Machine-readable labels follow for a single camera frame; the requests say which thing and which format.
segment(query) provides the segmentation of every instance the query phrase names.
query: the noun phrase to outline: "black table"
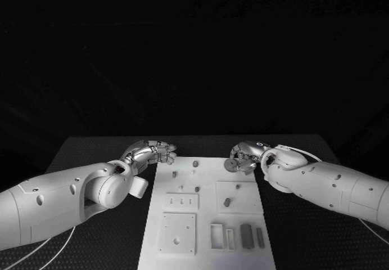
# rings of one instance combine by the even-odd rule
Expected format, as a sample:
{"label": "black table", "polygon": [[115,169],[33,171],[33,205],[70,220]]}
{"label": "black table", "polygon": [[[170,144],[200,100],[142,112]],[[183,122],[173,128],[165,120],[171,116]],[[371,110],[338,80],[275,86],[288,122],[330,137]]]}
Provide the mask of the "black table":
{"label": "black table", "polygon": [[[118,159],[138,140],[165,141],[177,145],[178,156],[209,158],[227,158],[239,142],[258,140],[272,146],[282,144],[302,149],[322,161],[338,164],[325,141],[315,134],[73,137],[63,143],[47,173]],[[44,269],[137,269],[155,169],[151,165],[139,175],[148,180],[144,198],[127,196],[115,209],[95,215],[75,228],[66,248]],[[294,194],[281,193],[263,181],[259,169],[255,178],[278,270],[389,269],[389,245],[356,218],[321,209]],[[389,239],[389,232],[369,225]],[[59,251],[69,233],[70,230],[53,237],[16,269],[39,269]],[[0,269],[39,244],[0,251]]]}

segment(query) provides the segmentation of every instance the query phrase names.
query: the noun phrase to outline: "black background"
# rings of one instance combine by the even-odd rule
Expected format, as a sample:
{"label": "black background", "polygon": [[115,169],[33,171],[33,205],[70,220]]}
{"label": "black background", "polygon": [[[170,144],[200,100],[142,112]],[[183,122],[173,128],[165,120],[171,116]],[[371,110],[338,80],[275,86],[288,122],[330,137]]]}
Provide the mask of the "black background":
{"label": "black background", "polygon": [[317,133],[344,166],[386,178],[386,1],[1,11],[1,189],[70,136]]}

